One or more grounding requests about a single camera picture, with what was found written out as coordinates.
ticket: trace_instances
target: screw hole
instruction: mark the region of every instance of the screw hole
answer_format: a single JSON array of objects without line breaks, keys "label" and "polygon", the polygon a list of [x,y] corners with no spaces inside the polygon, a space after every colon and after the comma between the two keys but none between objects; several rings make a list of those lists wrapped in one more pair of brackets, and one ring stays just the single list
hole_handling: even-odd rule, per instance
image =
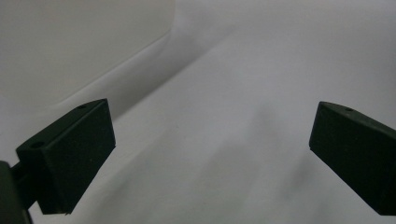
[{"label": "screw hole", "polygon": [[42,147],[42,146],[44,146],[44,142],[36,142],[36,143],[33,143],[30,147],[38,148],[38,147]]}]

